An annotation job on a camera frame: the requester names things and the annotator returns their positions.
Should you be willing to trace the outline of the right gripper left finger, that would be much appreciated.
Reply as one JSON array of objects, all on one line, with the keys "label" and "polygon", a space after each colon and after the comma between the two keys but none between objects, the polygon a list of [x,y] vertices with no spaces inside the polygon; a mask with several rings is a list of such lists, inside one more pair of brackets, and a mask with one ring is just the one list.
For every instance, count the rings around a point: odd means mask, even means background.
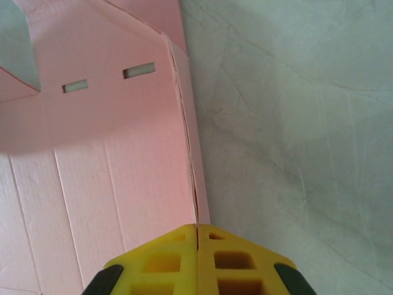
[{"label": "right gripper left finger", "polygon": [[197,230],[181,226],[111,259],[84,294],[197,294]]}]

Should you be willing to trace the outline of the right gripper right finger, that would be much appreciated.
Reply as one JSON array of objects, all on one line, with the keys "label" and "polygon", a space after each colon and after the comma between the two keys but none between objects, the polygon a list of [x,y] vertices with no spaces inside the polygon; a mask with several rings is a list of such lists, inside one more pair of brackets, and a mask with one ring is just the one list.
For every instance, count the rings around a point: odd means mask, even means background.
[{"label": "right gripper right finger", "polygon": [[216,226],[198,226],[198,294],[314,294],[287,257]]}]

